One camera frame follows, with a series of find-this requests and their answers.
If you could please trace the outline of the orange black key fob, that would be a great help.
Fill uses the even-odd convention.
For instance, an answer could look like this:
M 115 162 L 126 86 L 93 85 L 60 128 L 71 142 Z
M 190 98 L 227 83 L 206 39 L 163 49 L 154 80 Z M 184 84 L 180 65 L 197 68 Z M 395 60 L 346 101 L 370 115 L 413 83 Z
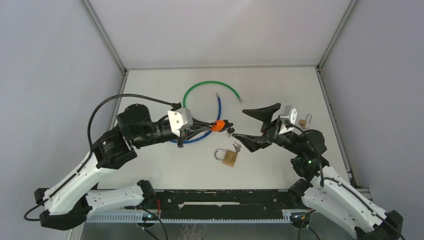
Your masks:
M 224 120 L 216 120 L 212 126 L 210 127 L 210 131 L 211 132 L 223 132 L 226 131 L 230 126 L 229 126 L 229 121 L 224 119 Z

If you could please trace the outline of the large brass padlock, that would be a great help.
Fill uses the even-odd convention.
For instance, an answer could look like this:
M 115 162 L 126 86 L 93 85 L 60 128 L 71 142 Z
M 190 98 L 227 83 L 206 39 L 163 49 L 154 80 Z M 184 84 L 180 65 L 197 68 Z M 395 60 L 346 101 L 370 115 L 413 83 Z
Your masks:
M 214 158 L 224 165 L 234 167 L 238 153 L 232 150 L 217 149 L 214 153 Z

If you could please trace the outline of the small brass padlock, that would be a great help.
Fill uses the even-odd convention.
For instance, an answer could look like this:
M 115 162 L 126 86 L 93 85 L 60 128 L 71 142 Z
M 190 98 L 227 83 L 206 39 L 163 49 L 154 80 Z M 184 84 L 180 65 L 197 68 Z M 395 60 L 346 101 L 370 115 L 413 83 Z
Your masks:
M 300 119 L 298 121 L 299 126 L 303 129 L 309 129 L 310 128 L 310 124 L 312 122 L 312 115 L 310 113 L 308 113 L 304 119 Z

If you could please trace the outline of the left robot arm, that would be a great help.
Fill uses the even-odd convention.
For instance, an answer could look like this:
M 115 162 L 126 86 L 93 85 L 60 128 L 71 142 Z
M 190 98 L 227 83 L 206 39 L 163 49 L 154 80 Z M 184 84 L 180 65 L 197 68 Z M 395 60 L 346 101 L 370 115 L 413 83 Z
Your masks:
M 153 207 L 157 196 L 148 180 L 115 190 L 93 192 L 92 188 L 135 159 L 138 149 L 172 140 L 182 147 L 187 136 L 211 127 L 208 122 L 193 119 L 191 112 L 181 106 L 152 121 L 149 109 L 136 103 L 116 120 L 116 126 L 93 143 L 85 159 L 65 179 L 51 188 L 35 191 L 37 204 L 44 207 L 39 215 L 42 227 L 65 231 L 100 212 L 127 206 Z

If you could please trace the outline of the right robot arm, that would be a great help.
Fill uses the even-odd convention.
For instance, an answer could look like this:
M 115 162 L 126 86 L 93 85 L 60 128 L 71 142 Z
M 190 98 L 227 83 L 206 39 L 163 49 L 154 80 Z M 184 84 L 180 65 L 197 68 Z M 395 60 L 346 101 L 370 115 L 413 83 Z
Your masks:
M 289 203 L 324 215 L 356 240 L 403 240 L 403 217 L 377 206 L 345 181 L 323 157 L 327 150 L 324 135 L 297 126 L 298 112 L 291 105 L 274 118 L 280 108 L 278 102 L 242 110 L 262 123 L 261 134 L 233 133 L 233 137 L 252 153 L 275 144 L 295 154 L 290 163 L 300 179 L 289 188 Z

